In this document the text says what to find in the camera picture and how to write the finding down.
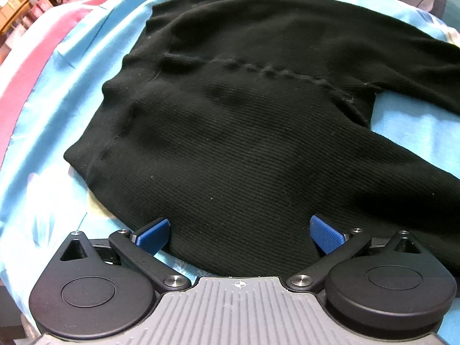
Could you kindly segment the teal grey folded quilt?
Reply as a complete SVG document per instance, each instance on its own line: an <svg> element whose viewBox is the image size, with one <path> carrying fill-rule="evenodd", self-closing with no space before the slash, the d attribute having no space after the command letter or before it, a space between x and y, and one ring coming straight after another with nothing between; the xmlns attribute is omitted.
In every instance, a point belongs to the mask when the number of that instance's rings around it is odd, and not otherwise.
<svg viewBox="0 0 460 345"><path fill-rule="evenodd" d="M459 30L459 0L434 0L434 7L430 13L446 25Z"/></svg>

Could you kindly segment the blue floral bed sheet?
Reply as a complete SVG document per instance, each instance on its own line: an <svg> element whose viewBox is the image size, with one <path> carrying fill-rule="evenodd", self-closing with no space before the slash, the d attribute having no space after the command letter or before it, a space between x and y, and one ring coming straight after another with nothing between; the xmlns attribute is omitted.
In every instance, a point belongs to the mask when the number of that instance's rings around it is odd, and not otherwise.
<svg viewBox="0 0 460 345"><path fill-rule="evenodd" d="M87 127L101 87L120 69L165 0L107 0L57 45L27 98L1 158L1 280L23 314L30 292L71 231L101 238L119 227L63 154ZM443 38L442 20L399 0L339 0L374 9Z"/></svg>

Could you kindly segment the pink blanket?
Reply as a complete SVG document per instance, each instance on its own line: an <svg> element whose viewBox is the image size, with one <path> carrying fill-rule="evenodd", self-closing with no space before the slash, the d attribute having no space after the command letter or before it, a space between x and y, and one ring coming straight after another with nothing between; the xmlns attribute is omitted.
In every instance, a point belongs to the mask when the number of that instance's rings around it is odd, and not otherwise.
<svg viewBox="0 0 460 345"><path fill-rule="evenodd" d="M48 10L21 36L1 65L1 157L51 54L95 6L107 0L71 0Z"/></svg>

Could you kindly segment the black pants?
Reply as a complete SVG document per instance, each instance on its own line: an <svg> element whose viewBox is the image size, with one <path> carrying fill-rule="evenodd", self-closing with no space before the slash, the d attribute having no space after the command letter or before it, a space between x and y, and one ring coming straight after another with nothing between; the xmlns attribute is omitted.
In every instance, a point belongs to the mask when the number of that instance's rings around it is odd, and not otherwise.
<svg viewBox="0 0 460 345"><path fill-rule="evenodd" d="M459 180L369 127L378 93L459 112L459 49L334 0L156 5L65 160L131 228L218 275L317 260L314 215L406 229L459 270Z"/></svg>

